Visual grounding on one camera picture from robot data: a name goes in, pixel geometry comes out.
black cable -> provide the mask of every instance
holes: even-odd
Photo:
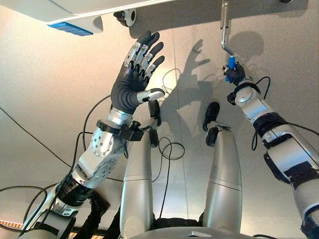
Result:
[[[277,239],[268,235],[263,235],[263,234],[257,234],[253,236],[254,238],[268,238],[268,239]]]
[[[171,155],[171,149],[172,149],[172,146],[171,146],[171,145],[172,145],[172,143],[171,143],[170,139],[169,139],[169,138],[167,138],[167,137],[163,137],[163,138],[166,138],[166,139],[169,141],[169,144],[168,144],[168,145],[166,145],[166,146],[164,147],[163,151],[164,151],[167,147],[169,147],[169,146],[170,146],[170,150],[169,150],[169,156],[168,156],[168,159],[169,159],[169,160],[168,160],[167,180],[166,180],[166,186],[165,186],[164,198],[163,198],[163,203],[162,203],[162,205],[161,205],[159,218],[161,218],[161,214],[162,214],[162,212],[163,212],[164,203],[165,203],[165,197],[166,197],[167,186],[168,186],[168,178],[169,178],[170,155]]]
[[[45,147],[50,153],[52,153],[57,159],[59,159],[62,163],[65,165],[71,167],[68,163],[66,163],[64,160],[62,160],[58,155],[56,155],[51,149],[49,149],[46,145],[44,145],[39,139],[37,139],[35,136],[33,136],[29,131],[27,131],[25,128],[23,128],[17,121],[14,120],[7,112],[5,112],[4,109],[0,107],[0,110],[2,110],[13,122],[16,123],[17,126],[19,126],[24,132],[29,134],[32,138],[34,138],[39,144],[41,144],[43,147]]]
[[[83,143],[83,148],[84,151],[86,150],[86,145],[85,145],[85,128],[86,128],[86,123],[88,122],[88,119],[91,115],[91,113],[93,112],[93,110],[100,104],[102,103],[104,100],[106,100],[108,97],[110,97],[111,95],[105,96],[103,99],[101,99],[98,103],[96,103],[93,108],[91,108],[91,110],[89,111],[88,115],[86,116],[85,120],[84,120],[84,125],[83,125],[83,135],[82,135],[82,143]]]
[[[251,141],[251,150],[255,151],[257,148],[257,131],[255,131],[253,140]]]
[[[75,161],[76,161],[76,154],[77,154],[77,150],[78,150],[79,138],[80,138],[80,135],[81,135],[82,133],[83,133],[83,132],[80,132],[80,133],[78,134],[78,136],[76,137],[72,166],[71,166],[71,168],[70,168],[68,174],[66,175],[66,177],[62,180],[61,185],[63,185],[63,184],[65,183],[65,180],[66,180],[66,179],[71,175],[71,173],[72,173],[72,170],[73,170],[73,168],[74,168]],[[49,206],[49,208],[48,208],[48,210],[47,210],[47,212],[46,212],[46,214],[45,214],[45,216],[44,216],[44,218],[43,218],[43,220],[42,220],[42,222],[41,222],[40,225],[38,226],[39,228],[44,224],[44,222],[45,222],[46,218],[48,217],[48,215],[49,215],[49,213],[50,213],[50,210],[51,210],[53,204],[55,203],[55,200],[56,200],[57,196],[59,195],[60,191],[62,190],[62,188],[63,188],[63,187],[60,187],[59,190],[56,192],[56,194],[55,194],[55,196],[54,196],[52,202],[50,203],[50,206]]]
[[[308,131],[310,131],[311,133],[314,133],[314,134],[316,134],[316,135],[319,136],[319,132],[314,131],[314,130],[311,129],[311,128],[307,128],[307,127],[304,127],[304,126],[302,126],[302,125],[299,125],[299,124],[296,124],[296,123],[290,123],[290,122],[286,122],[286,121],[285,121],[284,123],[290,124],[290,125],[292,125],[292,126],[296,126],[296,127],[299,127],[299,128],[305,129],[305,130],[308,130]]]
[[[43,188],[44,190],[47,190],[47,189],[49,189],[49,188],[52,188],[53,186],[55,186],[57,183],[54,183],[54,184],[51,184],[51,185],[49,185],[49,186],[47,186],[47,187],[45,187],[45,188]],[[30,209],[31,209],[31,207],[32,207],[32,205],[33,205],[33,203],[34,203],[34,201],[37,199],[37,197],[40,195],[42,193],[42,191],[41,192],[38,192],[37,194],[36,194],[36,196],[32,199],[32,201],[30,202],[30,204],[29,204],[29,206],[28,206],[28,208],[26,209],[26,212],[25,212],[25,214],[24,214],[24,217],[23,217],[23,223],[25,222],[25,220],[26,220],[26,218],[28,217],[28,214],[29,214],[29,211],[30,211]]]
[[[44,199],[42,200],[41,204],[39,205],[39,207],[35,210],[34,214],[32,215],[32,217],[30,218],[29,222],[24,226],[24,229],[23,230],[19,230],[19,229],[12,229],[12,228],[8,228],[4,225],[1,225],[0,224],[0,228],[3,228],[3,229],[6,229],[8,231],[11,231],[11,232],[15,232],[15,233],[25,233],[26,232],[26,228],[29,226],[29,223],[31,222],[31,220],[35,217],[35,215],[38,213],[38,211],[41,209],[41,207],[43,206],[47,196],[48,196],[48,193],[47,191],[44,189],[44,188],[41,188],[41,187],[37,187],[37,186],[25,186],[25,185],[22,185],[22,186],[11,186],[11,187],[6,187],[6,188],[2,188],[0,189],[0,192],[2,191],[6,191],[6,190],[9,190],[9,189],[21,189],[21,188],[32,188],[32,189],[37,189],[37,190],[40,190],[41,192],[44,193]]]
[[[271,84],[271,78],[269,76],[264,76],[262,77],[259,81],[257,81],[255,83],[255,85],[258,85],[261,81],[263,81],[264,79],[268,79],[268,85],[267,85],[267,88],[266,88],[266,91],[265,91],[265,94],[264,94],[264,100],[266,99],[266,96],[267,96],[267,93],[269,91],[269,88],[270,88],[270,84]],[[256,148],[257,148],[257,144],[258,144],[258,141],[257,141],[257,131],[255,131],[254,133],[254,136],[253,136],[253,139],[251,141],[251,150],[252,151],[255,151]]]
[[[160,142],[161,142],[164,138],[169,141],[169,144],[167,144],[167,145],[163,148],[163,150],[161,150],[161,149],[160,149]],[[171,158],[171,157],[170,157],[170,156],[171,156],[171,152],[172,152],[172,145],[173,145],[173,144],[177,144],[177,145],[179,145],[179,146],[181,146],[181,147],[183,148],[183,154],[182,154],[181,156],[176,157],[176,158]],[[170,147],[168,157],[167,157],[166,155],[164,155],[164,151],[165,151],[165,149],[166,149],[167,147]],[[162,138],[159,140],[159,151],[160,151],[160,153],[161,153],[159,174],[157,175],[156,179],[154,179],[152,182],[156,181],[156,180],[158,179],[159,175],[160,175],[163,157],[168,159],[167,180],[166,180],[166,186],[165,186],[165,192],[164,192],[163,203],[162,203],[162,205],[161,205],[160,214],[159,214],[159,218],[161,218],[161,215],[162,215],[162,212],[163,212],[163,208],[164,208],[166,193],[167,193],[170,162],[171,162],[172,160],[178,160],[178,159],[182,158],[182,157],[184,156],[184,154],[185,154],[185,148],[184,148],[184,146],[183,146],[181,143],[178,143],[178,142],[173,142],[173,143],[172,143],[169,138],[167,138],[167,137],[162,137]]]
[[[271,79],[270,79],[270,77],[269,77],[269,76],[264,76],[264,77],[261,78],[259,81],[257,81],[257,82],[255,83],[255,85],[259,84],[259,83],[260,83],[262,80],[264,80],[264,79],[268,79],[268,86],[267,86],[266,91],[265,91],[265,94],[264,94],[264,100],[265,100],[265,99],[266,99],[266,96],[267,96],[267,93],[268,93],[268,91],[269,91],[270,84],[271,84]]]
[[[152,183],[155,182],[155,181],[159,178],[159,176],[160,176],[161,167],[162,167],[162,163],[163,163],[163,157],[164,157],[164,158],[167,158],[167,159],[169,159],[169,160],[173,160],[173,161],[174,161],[174,160],[178,160],[178,159],[182,158],[182,157],[184,156],[184,154],[185,154],[185,147],[184,147],[181,143],[173,142],[173,143],[169,143],[168,145],[166,145],[165,148],[166,148],[167,146],[169,146],[169,145],[177,144],[177,145],[179,145],[179,146],[182,147],[183,153],[182,153],[181,156],[178,156],[178,157],[176,157],[176,158],[169,158],[168,156],[166,156],[166,155],[163,153],[163,151],[160,149],[160,141],[161,141],[163,138],[166,138],[166,137],[162,137],[162,138],[160,138],[160,140],[159,140],[159,151],[160,151],[160,154],[161,154],[159,173],[157,174],[156,178],[155,178],[154,180],[152,180]]]
[[[267,85],[267,88],[266,88],[266,91],[265,91],[265,94],[264,94],[264,100],[266,99],[266,96],[267,96],[267,93],[268,93],[268,90],[269,90],[269,87],[270,87],[270,83],[271,83],[271,78],[269,76],[264,76],[263,78],[261,78],[259,81],[257,81],[255,83],[255,85],[257,85],[258,83],[260,83],[262,80],[264,79],[268,79],[268,85]],[[307,127],[304,127],[302,125],[299,125],[299,124],[296,124],[296,123],[291,123],[291,122],[286,122],[286,121],[282,121],[282,123],[285,123],[285,124],[290,124],[292,126],[295,126],[295,127],[299,127],[299,128],[302,128],[302,129],[305,129],[305,130],[308,130],[316,135],[319,136],[319,132],[311,129],[311,128],[307,128]],[[255,149],[257,148],[257,132],[255,131],[255,134],[253,136],[253,140],[251,142],[251,150],[252,151],[255,151]]]
[[[166,145],[165,147],[164,147],[164,149],[163,149],[163,151],[160,149],[160,141],[163,139],[163,138],[165,138],[165,139],[167,139],[167,140],[169,140],[167,137],[162,137],[160,140],[159,140],[159,151],[160,151],[160,153],[161,153],[161,155],[164,157],[164,158],[167,158],[167,159],[169,159],[169,160],[178,160],[178,159],[180,159],[180,158],[182,158],[183,156],[184,156],[184,154],[185,154],[185,147],[181,144],[181,143],[178,143],[178,142],[171,142],[171,141],[169,141],[169,144],[168,145]],[[181,156],[178,156],[178,157],[175,157],[175,158],[171,158],[170,156],[166,156],[165,154],[164,154],[164,150],[169,146],[169,145],[173,145],[173,144],[176,144],[176,145],[179,145],[179,146],[181,146],[182,147],[182,149],[183,149],[183,153],[181,154]]]

